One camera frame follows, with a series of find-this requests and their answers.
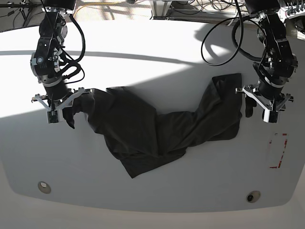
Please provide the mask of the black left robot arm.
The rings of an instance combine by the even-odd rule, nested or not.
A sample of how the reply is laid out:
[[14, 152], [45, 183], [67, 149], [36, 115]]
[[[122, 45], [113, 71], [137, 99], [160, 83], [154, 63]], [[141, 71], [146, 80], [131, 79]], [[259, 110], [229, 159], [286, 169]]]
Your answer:
[[263, 121], [277, 123], [280, 112], [285, 110], [285, 103], [294, 100], [291, 94], [282, 93], [282, 89], [298, 67], [298, 61], [286, 38], [285, 25], [277, 14], [279, 2], [247, 0], [245, 5], [249, 14], [243, 17], [243, 21], [259, 19], [257, 37], [264, 45], [264, 51], [262, 57], [258, 58], [240, 50], [243, 56], [253, 61], [259, 81], [236, 88], [235, 91], [245, 94], [246, 117], [251, 117], [253, 108], [260, 105]]

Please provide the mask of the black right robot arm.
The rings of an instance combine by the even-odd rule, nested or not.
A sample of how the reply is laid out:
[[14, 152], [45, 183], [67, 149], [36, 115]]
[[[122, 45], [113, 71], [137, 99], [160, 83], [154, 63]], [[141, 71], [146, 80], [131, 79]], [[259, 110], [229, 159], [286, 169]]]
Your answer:
[[[74, 128], [74, 101], [92, 92], [83, 87], [77, 90], [68, 88], [70, 84], [68, 80], [84, 71], [80, 61], [85, 54], [85, 37], [72, 14], [76, 2], [74, 0], [43, 0], [41, 4], [45, 16], [39, 26], [40, 38], [36, 51], [31, 56], [30, 66], [46, 94], [36, 94], [31, 101], [43, 105], [48, 123], [66, 121], [71, 128]], [[82, 48], [77, 59], [72, 58], [64, 49], [68, 32], [65, 16], [69, 16], [81, 35]]]

